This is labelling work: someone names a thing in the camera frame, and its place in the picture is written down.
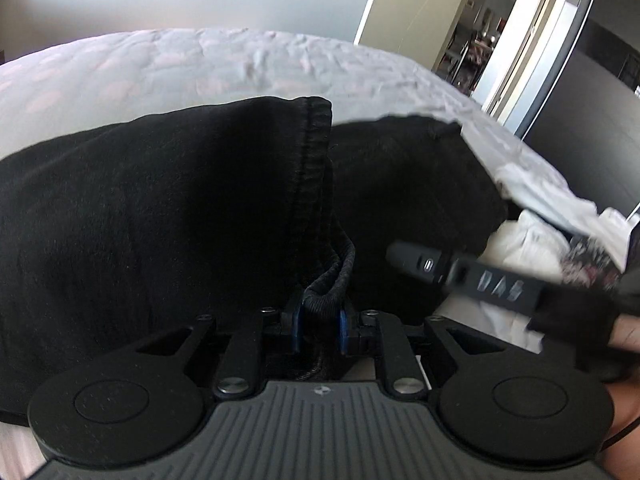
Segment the person right hand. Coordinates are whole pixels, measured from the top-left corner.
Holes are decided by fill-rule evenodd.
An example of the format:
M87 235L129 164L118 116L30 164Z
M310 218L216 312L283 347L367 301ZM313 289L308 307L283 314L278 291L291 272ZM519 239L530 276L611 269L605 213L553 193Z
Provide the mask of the person right hand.
M639 319L628 314L616 318L608 345L625 357L624 370L605 383L614 403L614 420L604 448L639 428Z

